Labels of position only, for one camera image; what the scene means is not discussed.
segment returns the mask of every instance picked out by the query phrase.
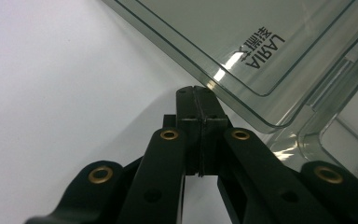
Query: clear plastic lid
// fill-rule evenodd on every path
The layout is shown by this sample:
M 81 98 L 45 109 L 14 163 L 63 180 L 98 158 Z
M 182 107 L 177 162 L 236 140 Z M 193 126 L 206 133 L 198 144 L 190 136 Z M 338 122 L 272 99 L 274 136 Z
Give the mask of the clear plastic lid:
M 358 1 L 104 2 L 263 133 L 317 99 L 358 41 Z

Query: brass insert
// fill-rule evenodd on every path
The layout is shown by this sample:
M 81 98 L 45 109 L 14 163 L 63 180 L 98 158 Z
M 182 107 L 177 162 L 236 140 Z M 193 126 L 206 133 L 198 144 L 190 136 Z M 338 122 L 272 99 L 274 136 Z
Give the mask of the brass insert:
M 102 184 L 113 176 L 113 170 L 107 166 L 100 166 L 89 173 L 89 182 L 93 184 Z
M 330 184 L 340 184 L 344 181 L 342 175 L 336 171 L 326 167 L 326 166 L 317 166 L 313 172 L 322 180 Z
M 165 140 L 173 140 L 179 136 L 179 133 L 174 130 L 166 130 L 166 131 L 161 132 L 161 134 L 159 136 L 161 136 L 161 138 L 163 138 Z
M 234 132 L 231 133 L 231 136 L 239 140 L 247 140 L 251 137 L 250 134 L 241 130 L 235 130 Z

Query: transparent plastic case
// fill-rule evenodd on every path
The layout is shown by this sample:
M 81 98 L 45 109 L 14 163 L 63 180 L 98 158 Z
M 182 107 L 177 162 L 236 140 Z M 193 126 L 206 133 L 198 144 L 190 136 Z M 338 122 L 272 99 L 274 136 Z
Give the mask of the transparent plastic case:
M 358 43 L 320 85 L 287 128 L 273 134 L 269 148 L 287 166 L 328 161 L 358 177 Z
M 290 125 L 358 41 L 358 1 L 104 2 L 262 133 Z

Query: black mechanical part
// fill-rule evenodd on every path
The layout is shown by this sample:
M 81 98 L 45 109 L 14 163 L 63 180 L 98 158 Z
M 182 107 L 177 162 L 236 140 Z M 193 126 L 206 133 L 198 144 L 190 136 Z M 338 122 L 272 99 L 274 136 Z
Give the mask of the black mechanical part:
M 115 223 L 125 197 L 120 185 L 122 174 L 121 165 L 111 161 L 86 166 L 50 215 L 31 218 L 26 224 Z
M 156 131 L 132 181 L 117 223 L 181 223 L 186 134 Z
M 232 174 L 222 173 L 219 187 L 227 208 L 245 209 L 228 212 L 233 223 L 337 223 L 254 133 L 231 128 L 224 136 L 223 166 Z M 232 202 L 230 189 L 247 202 Z
M 217 142 L 228 118 L 214 93 L 202 87 L 176 92 L 176 127 L 187 133 L 186 174 L 217 175 Z
M 121 180 L 120 183 L 123 185 L 126 195 L 130 190 L 133 178 L 135 177 L 136 172 L 138 171 L 139 165 L 141 164 L 143 158 L 144 157 L 141 157 L 138 160 L 133 161 L 132 163 L 124 167 L 123 180 Z
M 304 164 L 300 175 L 341 223 L 358 223 L 358 179 L 354 175 L 324 161 Z

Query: white background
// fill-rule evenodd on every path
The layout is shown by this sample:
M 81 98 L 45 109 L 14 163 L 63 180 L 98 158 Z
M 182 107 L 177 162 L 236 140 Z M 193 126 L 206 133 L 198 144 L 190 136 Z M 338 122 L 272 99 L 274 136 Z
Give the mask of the white background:
M 190 85 L 102 1 L 1 0 L 0 223 L 50 213 L 89 163 L 141 157 Z M 229 222 L 216 178 L 188 178 L 184 223 Z

